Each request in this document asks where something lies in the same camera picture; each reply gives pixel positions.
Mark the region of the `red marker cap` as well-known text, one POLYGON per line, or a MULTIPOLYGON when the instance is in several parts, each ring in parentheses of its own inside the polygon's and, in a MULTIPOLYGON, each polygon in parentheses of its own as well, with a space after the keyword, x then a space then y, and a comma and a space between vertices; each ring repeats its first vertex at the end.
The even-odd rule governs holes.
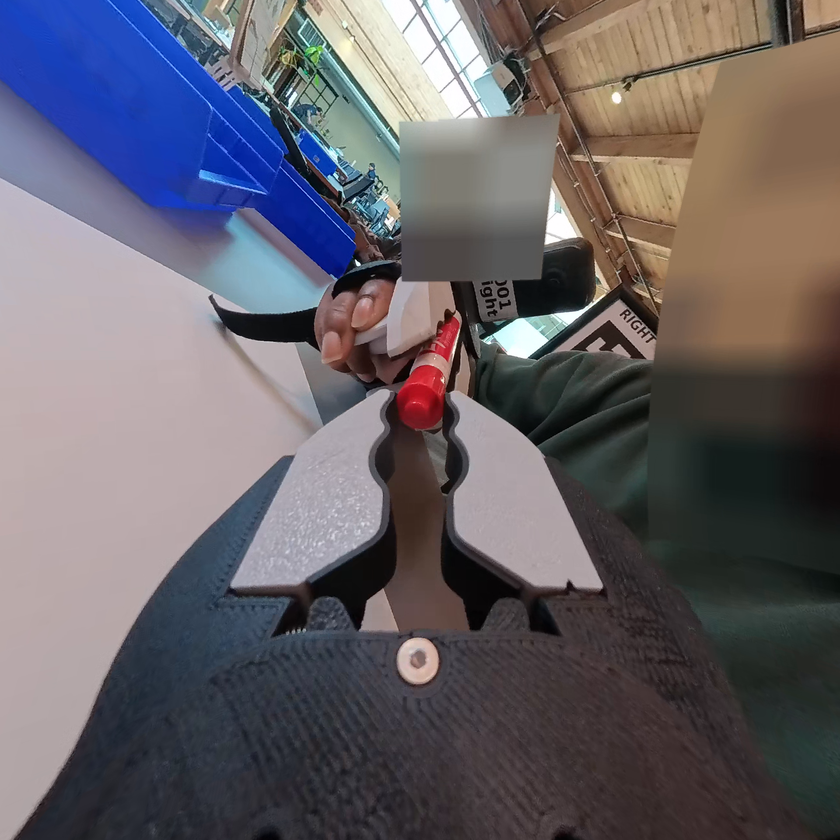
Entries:
POLYGON ((416 431, 428 431, 439 425, 445 408, 447 380, 444 373, 432 364, 412 369, 396 395, 401 422, 416 431))

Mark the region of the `red whiteboard marker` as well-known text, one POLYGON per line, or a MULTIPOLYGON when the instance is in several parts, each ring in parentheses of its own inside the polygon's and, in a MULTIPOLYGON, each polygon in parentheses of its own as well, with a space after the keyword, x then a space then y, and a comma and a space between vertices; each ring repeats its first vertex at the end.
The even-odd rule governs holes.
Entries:
POLYGON ((446 318, 415 358, 410 375, 412 380, 440 382, 433 387, 445 390, 459 348, 461 326, 462 318, 457 311, 446 318))

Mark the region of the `white whiteboard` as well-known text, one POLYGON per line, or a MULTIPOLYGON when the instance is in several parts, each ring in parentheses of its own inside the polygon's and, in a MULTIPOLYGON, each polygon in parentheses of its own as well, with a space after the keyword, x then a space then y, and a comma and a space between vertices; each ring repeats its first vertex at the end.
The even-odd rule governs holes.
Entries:
POLYGON ((320 427, 297 349, 8 182, 1 244, 1 834, 55 780, 173 564, 320 427))

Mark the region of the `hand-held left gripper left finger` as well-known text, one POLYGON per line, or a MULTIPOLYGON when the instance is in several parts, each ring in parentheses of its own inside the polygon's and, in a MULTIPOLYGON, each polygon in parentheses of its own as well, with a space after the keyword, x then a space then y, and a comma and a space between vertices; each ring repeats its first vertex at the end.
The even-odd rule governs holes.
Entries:
POLYGON ((366 602, 391 579, 395 394, 373 391, 302 444, 230 582, 239 595, 366 602))

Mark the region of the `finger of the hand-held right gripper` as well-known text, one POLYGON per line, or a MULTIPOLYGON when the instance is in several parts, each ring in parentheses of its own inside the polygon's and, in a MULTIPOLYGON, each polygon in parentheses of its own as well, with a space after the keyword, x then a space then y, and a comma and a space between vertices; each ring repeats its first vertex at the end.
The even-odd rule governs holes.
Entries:
POLYGON ((368 344, 373 354, 396 358, 431 340, 456 309, 450 283, 398 280, 386 316, 374 327, 357 332, 354 344, 368 344))

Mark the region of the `person's green sweatshirt torso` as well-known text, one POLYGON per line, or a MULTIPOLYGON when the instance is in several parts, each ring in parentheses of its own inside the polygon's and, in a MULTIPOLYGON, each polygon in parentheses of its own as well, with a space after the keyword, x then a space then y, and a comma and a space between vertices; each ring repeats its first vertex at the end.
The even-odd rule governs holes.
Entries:
POLYGON ((838 838, 838 560, 783 563, 667 541, 647 547, 698 615, 803 823, 838 838))

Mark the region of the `small blue storage bin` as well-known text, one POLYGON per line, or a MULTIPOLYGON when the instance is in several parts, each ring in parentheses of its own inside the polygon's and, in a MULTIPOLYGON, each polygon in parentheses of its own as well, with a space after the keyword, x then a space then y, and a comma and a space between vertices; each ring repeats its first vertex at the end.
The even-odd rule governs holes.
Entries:
POLYGON ((281 161, 269 192, 249 202, 248 209, 332 277, 340 278, 353 260, 354 231, 287 160, 281 161))

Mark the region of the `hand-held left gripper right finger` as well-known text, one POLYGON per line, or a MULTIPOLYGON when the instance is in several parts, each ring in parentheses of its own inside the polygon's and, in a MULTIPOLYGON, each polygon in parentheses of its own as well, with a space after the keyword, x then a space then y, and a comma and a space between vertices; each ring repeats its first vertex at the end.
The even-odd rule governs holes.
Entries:
POLYGON ((501 417, 447 394, 447 535, 468 560, 532 602, 603 582, 543 453, 501 417))

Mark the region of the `black framed sign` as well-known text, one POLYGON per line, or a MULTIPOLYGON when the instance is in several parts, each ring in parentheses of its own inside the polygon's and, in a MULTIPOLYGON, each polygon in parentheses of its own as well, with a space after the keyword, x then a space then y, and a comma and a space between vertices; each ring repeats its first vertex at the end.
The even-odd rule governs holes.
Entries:
POLYGON ((655 357, 658 316, 635 291, 619 286, 582 311, 535 350, 533 360, 561 351, 613 353, 632 360, 655 357))

